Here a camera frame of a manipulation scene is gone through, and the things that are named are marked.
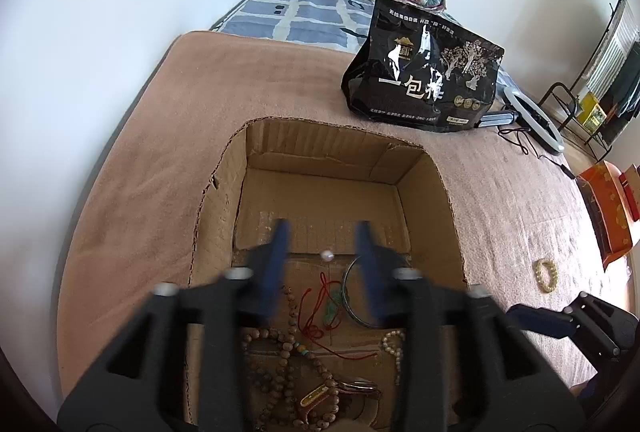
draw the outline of orange box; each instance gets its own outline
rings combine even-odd
[[[602,210],[611,245],[611,253],[602,261],[605,269],[613,261],[630,252],[640,240],[640,221],[634,221],[620,182],[621,174],[615,165],[607,161],[598,163],[580,174],[580,177],[591,185]]]

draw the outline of gold badge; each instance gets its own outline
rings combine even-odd
[[[411,60],[414,44],[407,37],[396,38],[395,42],[400,45],[400,54],[398,56],[405,60]]]

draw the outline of metal bangle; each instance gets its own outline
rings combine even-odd
[[[357,316],[356,313],[353,312],[353,309],[351,309],[351,306],[349,305],[349,300],[348,300],[348,290],[347,290],[347,277],[349,276],[349,273],[351,271],[351,268],[353,268],[353,265],[358,261],[360,257],[357,256],[353,262],[349,265],[349,267],[347,269],[344,270],[344,273],[342,274],[342,282],[340,283],[340,298],[342,298],[342,306],[344,307],[345,311],[347,311],[347,313],[349,314],[349,316],[354,319],[357,323],[359,323],[361,326],[364,326],[366,328],[369,329],[384,329],[384,327],[379,326],[379,325],[375,325],[375,324],[370,324],[369,322],[365,322],[363,319],[361,319],[359,316]]]

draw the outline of gold tag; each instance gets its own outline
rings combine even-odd
[[[313,389],[309,394],[307,394],[304,398],[300,400],[300,407],[308,407],[316,399],[323,396],[324,393],[327,392],[328,390],[329,390],[329,387],[327,387],[326,385],[320,385],[318,388]]]

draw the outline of brown blanket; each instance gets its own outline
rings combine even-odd
[[[356,118],[340,91],[351,58],[212,32],[175,42],[109,154],[74,234],[58,309],[65,394],[154,284],[187,285],[203,189],[246,120],[317,120],[420,145],[447,187],[470,283],[485,284],[504,306],[559,309],[581,289],[606,298],[575,183],[523,156],[494,129],[432,134]],[[543,257],[559,269],[551,295],[540,294],[531,271]],[[567,383],[590,375],[566,340],[536,343]]]

